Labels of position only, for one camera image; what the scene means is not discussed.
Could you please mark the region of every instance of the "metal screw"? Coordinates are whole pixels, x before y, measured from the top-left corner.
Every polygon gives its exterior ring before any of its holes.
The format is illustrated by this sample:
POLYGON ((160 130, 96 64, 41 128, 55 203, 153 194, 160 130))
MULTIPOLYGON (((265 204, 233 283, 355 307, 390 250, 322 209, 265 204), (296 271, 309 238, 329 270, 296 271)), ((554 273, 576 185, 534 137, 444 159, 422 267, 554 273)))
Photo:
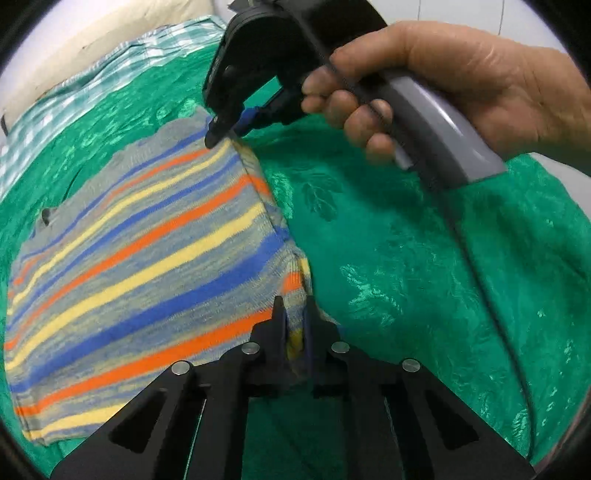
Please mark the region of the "metal screw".
POLYGON ((242 345, 242 352, 247 355, 254 355, 258 353, 261 349, 261 346, 256 342, 247 342, 242 345))
POLYGON ((402 362, 402 368, 413 374, 421 369, 421 364, 414 358, 407 358, 404 362, 402 362))
POLYGON ((334 353, 347 353, 350 346, 347 342, 335 342, 330 348, 334 353))
POLYGON ((191 369, 191 364, 189 362, 180 361, 173 364, 171 370, 175 375, 184 375, 191 369))

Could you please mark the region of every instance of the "yellow stripe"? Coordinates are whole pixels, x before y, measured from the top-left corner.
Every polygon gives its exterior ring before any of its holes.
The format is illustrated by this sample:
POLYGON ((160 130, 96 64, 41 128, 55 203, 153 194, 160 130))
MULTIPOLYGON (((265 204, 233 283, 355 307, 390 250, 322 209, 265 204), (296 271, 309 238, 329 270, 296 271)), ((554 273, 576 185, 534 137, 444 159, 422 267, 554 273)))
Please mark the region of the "yellow stripe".
POLYGON ((35 272, 31 280, 29 281, 27 288, 25 288, 22 292, 14 296, 14 298, 12 299, 12 304, 7 311, 7 314, 12 315, 14 313, 15 307, 31 291, 37 280, 44 273, 53 268, 59 261, 63 260, 67 254, 72 252, 72 250, 78 247, 78 245, 80 245, 88 237, 93 235, 93 233, 99 230, 106 222, 112 219, 115 215, 126 209, 128 206, 133 205, 134 203, 139 202, 140 200, 154 193, 161 192, 162 190, 169 188, 175 183, 178 183, 181 180, 186 179, 187 177, 193 175, 198 171, 206 169, 210 165, 214 164, 222 155, 224 155, 224 153, 230 145, 231 142, 229 140, 226 140, 224 144, 220 147, 220 149, 208 160, 195 165, 194 167, 180 173, 179 175, 176 175, 175 177, 172 177, 171 179, 161 181, 160 183, 156 183, 155 185, 152 185, 150 188, 142 190, 141 192, 138 192, 135 195, 126 197, 119 203, 117 203, 111 210, 109 210, 104 216, 102 216, 99 221, 92 225, 88 230, 84 231, 84 233, 80 235, 78 238, 76 238, 73 242, 66 245, 64 250, 61 250, 60 252, 56 253, 56 255, 51 259, 51 261, 39 267, 39 269, 35 272))
POLYGON ((306 257, 300 257, 298 259, 298 263, 300 264, 300 270, 306 277, 306 280, 309 280, 312 276, 312 273, 310 272, 310 264, 308 263, 308 259, 306 257))
POLYGON ((265 207, 262 203, 257 203, 250 210, 248 210, 241 217, 228 222, 223 227, 205 236, 195 243, 192 243, 181 250, 163 258, 159 262, 150 265, 147 268, 131 275, 125 280, 112 285, 103 291, 94 294, 92 297, 82 300, 76 305, 63 311, 57 315, 52 321, 39 330, 31 339, 23 345, 11 361, 6 361, 5 368, 7 371, 18 367, 27 356, 42 342, 50 338, 64 328, 70 322, 74 321, 81 315, 98 308, 110 301, 119 298, 121 295, 130 292, 131 290, 161 276, 165 273, 183 265, 186 262, 194 260, 199 255, 204 254, 213 248, 218 247, 224 243, 228 238, 247 230, 256 217, 265 212, 265 207))
POLYGON ((304 351, 304 329, 298 328, 289 333, 285 350, 289 360, 296 360, 300 356, 304 351))
POLYGON ((23 434, 29 441, 32 442, 34 440, 46 437, 49 433, 57 432, 59 430, 69 430, 85 425, 96 425, 98 423, 102 424, 109 420, 123 407, 125 407, 124 403, 121 405, 115 405, 114 407, 99 408, 97 410, 87 411, 86 413, 72 415, 70 417, 56 420, 55 422, 43 427, 41 430, 31 430, 30 432, 24 430, 23 434))

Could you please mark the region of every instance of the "black metal bracket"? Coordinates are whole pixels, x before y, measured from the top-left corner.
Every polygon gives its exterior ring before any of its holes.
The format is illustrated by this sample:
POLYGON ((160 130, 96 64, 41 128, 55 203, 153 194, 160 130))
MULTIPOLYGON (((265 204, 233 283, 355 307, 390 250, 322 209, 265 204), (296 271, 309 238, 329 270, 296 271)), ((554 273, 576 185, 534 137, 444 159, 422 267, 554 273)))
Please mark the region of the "black metal bracket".
MULTIPOLYGON (((215 362, 171 365, 61 461, 52 480, 239 480, 251 397, 292 380, 287 314, 215 362)), ((374 360, 321 320, 313 298, 304 340, 314 397, 342 398, 349 480, 529 480, 531 465, 423 365, 374 360)))

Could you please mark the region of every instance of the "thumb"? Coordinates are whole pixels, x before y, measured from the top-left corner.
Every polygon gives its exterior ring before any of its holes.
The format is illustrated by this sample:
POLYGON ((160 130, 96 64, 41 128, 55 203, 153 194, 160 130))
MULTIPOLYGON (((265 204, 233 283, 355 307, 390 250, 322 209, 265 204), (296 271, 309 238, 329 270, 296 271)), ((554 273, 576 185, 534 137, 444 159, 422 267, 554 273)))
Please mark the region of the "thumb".
MULTIPOLYGON (((408 32, 412 22, 398 22, 362 35, 337 48, 330 56, 332 64, 345 77, 357 81, 387 67, 404 66, 408 60, 408 32)), ((343 85, 326 66, 313 71, 304 84, 304 95, 329 96, 343 85)))

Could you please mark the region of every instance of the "striped sweater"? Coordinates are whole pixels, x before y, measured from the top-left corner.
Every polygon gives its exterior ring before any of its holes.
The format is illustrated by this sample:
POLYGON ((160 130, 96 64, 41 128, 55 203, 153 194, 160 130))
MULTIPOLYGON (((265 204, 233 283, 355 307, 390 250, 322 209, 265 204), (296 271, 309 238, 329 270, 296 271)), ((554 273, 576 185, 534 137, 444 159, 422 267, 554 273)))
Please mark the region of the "striped sweater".
POLYGON ((307 261, 254 155, 205 131, 199 110, 117 153, 22 246, 4 355, 28 439, 91 434, 175 360, 244 342, 277 294, 300 347, 307 261))

